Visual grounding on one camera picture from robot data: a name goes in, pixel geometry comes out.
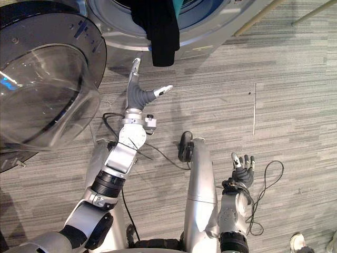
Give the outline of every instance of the black cloth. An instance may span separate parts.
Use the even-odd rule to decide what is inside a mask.
[[[151,41],[153,66],[173,65],[174,52],[180,46],[172,0],[132,0],[131,16]]]

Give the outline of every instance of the sneaker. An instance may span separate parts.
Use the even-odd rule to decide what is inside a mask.
[[[337,231],[335,232],[332,240],[326,247],[326,253],[334,253],[334,252],[337,252]]]
[[[296,233],[290,238],[291,253],[297,253],[300,249],[305,247],[304,236],[301,233]]]

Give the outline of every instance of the wooden stick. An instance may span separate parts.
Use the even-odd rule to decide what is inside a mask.
[[[235,37],[240,36],[242,33],[244,33],[246,30],[248,30],[253,24],[260,21],[266,14],[271,12],[273,9],[278,7],[280,4],[282,4],[285,0],[274,0],[272,1],[266,8],[264,8],[262,11],[260,11],[255,17],[253,17],[251,20],[249,20],[247,23],[245,23],[236,33],[234,33]]]
[[[331,5],[337,3],[337,0],[330,0],[328,2],[326,2],[325,4],[321,5],[320,7],[318,7],[317,9],[314,9],[312,12],[309,12],[308,14],[306,14],[305,16],[301,17],[299,20],[296,20],[295,22],[291,23],[293,26],[298,25],[300,23],[302,23],[303,21],[307,20],[308,18],[316,15],[317,13],[325,10],[326,8],[329,8]]]

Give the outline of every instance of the wire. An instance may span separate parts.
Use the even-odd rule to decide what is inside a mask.
[[[153,149],[155,149],[156,151],[158,151],[167,161],[169,161],[171,164],[173,164],[174,166],[176,166],[177,168],[179,169],[182,169],[182,170],[190,170],[190,166],[189,164],[187,164],[188,168],[184,168],[184,167],[180,167],[179,165],[177,165],[176,163],[174,163],[170,158],[168,158],[162,151],[160,151],[158,148],[156,148],[155,146],[151,145],[151,144],[148,144],[148,143],[144,143],[144,145],[147,145]]]
[[[282,166],[281,174],[280,174],[280,176],[272,184],[270,184],[269,186],[267,186],[267,180],[266,180],[266,178],[267,178],[267,169],[268,169],[269,165],[271,165],[272,163],[275,163],[275,162],[278,162]],[[257,211],[257,207],[259,206],[259,203],[260,203],[261,199],[265,195],[266,190],[269,189],[270,187],[272,187],[274,184],[276,184],[282,178],[283,172],[284,172],[284,165],[283,165],[283,163],[281,161],[278,161],[278,160],[271,161],[265,167],[265,169],[264,169],[263,190],[259,193],[256,201],[254,201],[251,198],[251,200],[252,200],[252,214],[248,217],[248,219],[246,219],[246,222],[249,223],[249,228],[248,228],[247,235],[249,233],[251,233],[251,235],[253,235],[253,236],[260,236],[260,235],[263,234],[264,228],[263,228],[263,226],[260,223],[254,221],[254,218],[255,218],[254,216],[255,216],[255,213]],[[259,233],[253,233],[252,232],[252,227],[253,227],[254,224],[257,224],[257,225],[260,226],[261,231]]]
[[[108,118],[115,117],[115,116],[121,116],[121,117],[122,117],[123,115],[120,114],[120,113],[107,112],[107,113],[104,113],[104,114],[102,115],[102,119],[103,119],[103,122],[104,122],[105,126],[106,126],[106,127],[113,133],[113,135],[116,137],[117,142],[120,143],[120,144],[122,144],[122,145],[124,145],[124,146],[126,146],[126,147],[128,147],[128,148],[130,148],[130,149],[136,150],[137,153],[143,155],[144,157],[146,157],[146,158],[148,158],[148,159],[150,159],[150,160],[153,160],[152,158],[148,157],[147,155],[141,153],[141,152],[138,150],[137,146],[134,144],[134,142],[133,142],[130,138],[129,138],[129,139],[130,139],[131,143],[133,144],[133,146],[136,147],[136,149],[135,149],[135,148],[132,148],[132,147],[130,147],[130,146],[128,146],[128,145],[125,145],[125,144],[123,144],[123,143],[121,143],[121,142],[119,142],[117,133],[116,133],[115,130],[109,125],[109,123],[108,123],[108,121],[107,121]],[[182,169],[182,170],[190,170],[190,169],[191,169],[189,163],[187,163],[187,167],[188,167],[188,168],[180,167],[180,166],[178,166],[176,163],[174,163],[171,159],[169,159],[169,158],[168,158],[162,151],[160,151],[160,150],[159,150],[158,148],[156,148],[155,146],[153,146],[153,145],[151,145],[151,144],[148,144],[148,143],[145,143],[145,145],[147,145],[147,146],[149,146],[149,147],[155,149],[156,151],[158,151],[158,152],[159,152],[159,153],[160,153],[160,154],[161,154],[167,161],[169,161],[171,164],[173,164],[173,165],[176,166],[177,168]],[[138,234],[136,225],[135,225],[135,223],[134,223],[134,221],[133,221],[133,219],[132,219],[132,216],[131,216],[131,214],[130,214],[128,208],[127,208],[127,205],[126,205],[126,201],[125,201],[125,198],[124,198],[124,191],[123,191],[123,188],[122,188],[122,198],[123,198],[123,202],[124,202],[125,209],[126,209],[127,214],[128,214],[128,216],[129,216],[129,218],[130,218],[130,221],[131,221],[131,223],[132,223],[132,226],[133,226],[134,229],[135,229],[135,233],[136,233],[136,235],[137,235],[137,239],[138,239],[138,241],[140,241],[140,237],[139,237],[139,234]]]
[[[141,239],[140,239],[140,237],[139,237],[139,234],[138,234],[136,225],[135,225],[135,223],[133,222],[133,219],[132,219],[132,217],[131,217],[131,214],[130,214],[130,212],[129,212],[128,208],[127,208],[127,205],[126,205],[126,201],[125,201],[125,197],[124,197],[124,191],[123,191],[123,188],[122,188],[122,198],[123,198],[123,202],[124,202],[124,206],[125,206],[125,209],[126,209],[126,211],[127,211],[127,214],[128,214],[128,216],[129,216],[129,218],[130,218],[130,220],[131,220],[131,223],[132,223],[132,225],[133,225],[133,228],[135,229],[135,233],[136,233],[136,235],[137,235],[137,239],[138,239],[138,241],[140,241]]]
[[[115,117],[115,116],[123,116],[122,114],[120,113],[114,113],[114,112],[107,112],[107,113],[104,113],[103,116],[102,116],[102,119],[103,119],[103,122],[105,124],[105,126],[114,134],[114,136],[116,137],[116,139],[118,140],[118,135],[117,133],[115,132],[115,130],[113,130],[113,128],[109,125],[109,123],[107,122],[107,119],[108,118],[111,118],[111,117]]]

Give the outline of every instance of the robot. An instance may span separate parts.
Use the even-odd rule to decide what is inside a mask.
[[[180,240],[154,239],[127,243],[118,197],[131,173],[138,150],[147,134],[156,129],[156,119],[143,115],[144,107],[172,89],[165,86],[143,91],[139,86],[136,58],[127,87],[126,110],[118,142],[102,142],[93,154],[88,170],[87,188],[75,206],[64,228],[44,233],[7,253],[77,253],[90,252],[221,252],[248,253],[247,209],[252,203],[248,188],[253,183],[255,159],[244,161],[232,153],[233,172],[222,182],[221,208],[218,212],[214,174],[205,140],[184,132],[178,157],[191,163],[191,176],[186,202],[184,231]]]

